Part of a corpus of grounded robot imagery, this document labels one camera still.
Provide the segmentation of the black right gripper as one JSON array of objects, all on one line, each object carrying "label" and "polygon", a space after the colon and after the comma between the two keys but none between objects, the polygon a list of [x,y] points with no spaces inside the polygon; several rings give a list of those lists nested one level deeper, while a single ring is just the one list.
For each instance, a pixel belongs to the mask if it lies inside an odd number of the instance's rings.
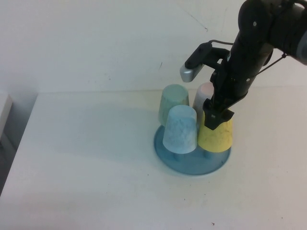
[{"label": "black right gripper", "polygon": [[233,117],[234,112],[228,108],[247,95],[256,75],[270,58],[273,45],[266,35],[238,35],[230,51],[214,48],[212,41],[203,44],[203,51],[204,65],[216,70],[211,76],[213,96],[203,104],[204,125],[215,130]]}]

